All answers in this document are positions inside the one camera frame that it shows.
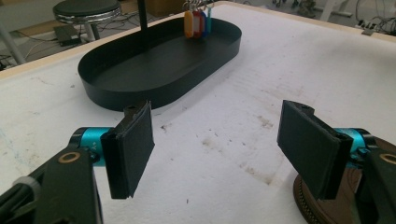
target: gray floor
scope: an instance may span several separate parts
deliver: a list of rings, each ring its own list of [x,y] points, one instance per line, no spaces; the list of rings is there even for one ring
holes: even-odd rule
[[[281,11],[284,13],[297,15],[298,8],[292,8],[293,0],[286,0],[280,7],[276,7],[272,3],[273,0],[236,0],[236,3],[252,5],[254,7],[265,7],[271,10]],[[324,7],[326,0],[317,0],[318,7]],[[346,0],[340,2],[334,7],[334,10],[344,8],[345,11],[351,12],[350,18],[331,15],[329,22],[337,23],[345,26],[355,27],[358,24],[358,20],[375,21],[373,20],[376,16],[384,18],[394,17],[395,2],[394,0]],[[320,18],[321,12],[315,11],[316,17],[314,20]],[[160,18],[154,18],[148,15],[148,21],[155,21]],[[99,31],[101,37],[114,35],[116,33],[131,29],[139,24],[138,16],[135,14],[123,15],[116,18],[109,24],[99,25]],[[84,33],[83,27],[79,29],[76,27],[78,32]],[[21,34],[15,33],[15,42],[18,45],[22,55],[26,58],[27,62],[31,62],[43,57],[47,57],[51,54],[74,48],[75,46],[61,47],[56,40],[56,36],[53,32],[46,33],[43,35],[36,36],[21,36]],[[16,66],[15,61],[9,57],[9,52],[2,46],[0,42],[0,63],[6,66],[6,69],[12,66]]]

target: black tray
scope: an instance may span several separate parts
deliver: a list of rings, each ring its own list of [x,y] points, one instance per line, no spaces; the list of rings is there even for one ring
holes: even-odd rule
[[[241,30],[212,19],[206,38],[187,39],[183,19],[108,42],[88,52],[78,72],[88,96],[107,109],[121,111],[142,100],[157,108],[191,90],[239,51]]]

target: brown round object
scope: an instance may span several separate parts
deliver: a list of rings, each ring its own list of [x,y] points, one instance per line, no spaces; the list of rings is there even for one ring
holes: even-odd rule
[[[396,152],[396,146],[375,139],[382,149]],[[308,223],[354,223],[355,191],[361,179],[361,170],[346,168],[335,200],[315,200],[299,175],[294,180],[293,194],[300,212]]]

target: tabletop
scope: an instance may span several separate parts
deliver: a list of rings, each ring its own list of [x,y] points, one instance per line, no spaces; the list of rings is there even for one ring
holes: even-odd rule
[[[393,42],[233,3],[213,16],[242,30],[238,55],[152,111],[156,146],[134,198],[112,200],[105,168],[95,168],[106,223],[305,223],[292,196],[297,173],[276,142],[283,100],[396,143]],[[109,40],[0,73],[0,192],[77,128],[123,118],[88,98],[77,70]]]

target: white cable tie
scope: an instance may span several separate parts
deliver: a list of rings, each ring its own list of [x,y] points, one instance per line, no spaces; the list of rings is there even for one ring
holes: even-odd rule
[[[41,186],[40,184],[31,176],[27,175],[27,176],[21,176],[18,179],[16,179],[12,185],[15,186],[17,184],[23,184],[23,185],[27,185],[32,189],[35,201],[39,198],[40,196],[40,190],[41,190]]]

